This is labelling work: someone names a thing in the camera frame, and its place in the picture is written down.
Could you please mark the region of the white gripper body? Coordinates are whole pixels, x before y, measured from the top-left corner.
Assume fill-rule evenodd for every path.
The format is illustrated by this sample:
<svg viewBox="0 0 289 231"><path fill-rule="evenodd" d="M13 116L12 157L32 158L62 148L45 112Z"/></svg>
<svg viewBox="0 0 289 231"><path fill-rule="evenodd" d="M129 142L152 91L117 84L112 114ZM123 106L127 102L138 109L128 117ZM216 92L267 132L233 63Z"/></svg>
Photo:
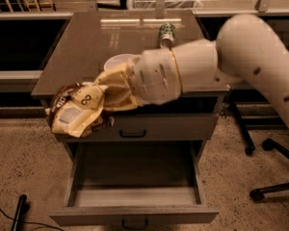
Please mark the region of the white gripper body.
<svg viewBox="0 0 289 231"><path fill-rule="evenodd" d="M131 87L142 105L162 105L181 95L180 77L169 49L146 50L130 63Z"/></svg>

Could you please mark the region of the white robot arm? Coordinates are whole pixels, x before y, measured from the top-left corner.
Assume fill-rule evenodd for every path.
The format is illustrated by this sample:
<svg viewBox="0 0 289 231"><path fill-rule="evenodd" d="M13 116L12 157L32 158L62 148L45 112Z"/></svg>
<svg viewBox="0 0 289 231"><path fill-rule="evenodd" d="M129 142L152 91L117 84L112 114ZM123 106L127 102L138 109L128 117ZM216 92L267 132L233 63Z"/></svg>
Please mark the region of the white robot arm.
<svg viewBox="0 0 289 231"><path fill-rule="evenodd" d="M95 80L108 87L105 107L130 99L133 107L161 105L186 92L246 82L275 108L289 129L289 51L270 26L252 14L229 18L214 41L146 50Z"/></svg>

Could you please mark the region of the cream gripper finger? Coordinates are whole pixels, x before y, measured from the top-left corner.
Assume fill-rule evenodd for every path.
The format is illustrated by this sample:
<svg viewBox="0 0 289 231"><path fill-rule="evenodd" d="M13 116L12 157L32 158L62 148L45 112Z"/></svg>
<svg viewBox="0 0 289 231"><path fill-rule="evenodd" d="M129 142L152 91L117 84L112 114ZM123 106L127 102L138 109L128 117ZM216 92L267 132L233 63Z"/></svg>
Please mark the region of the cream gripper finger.
<svg viewBox="0 0 289 231"><path fill-rule="evenodd" d="M136 95L131 83L131 67L128 62L118 64L101 72L94 83L104 89L105 111L120 112L137 109L143 102Z"/></svg>

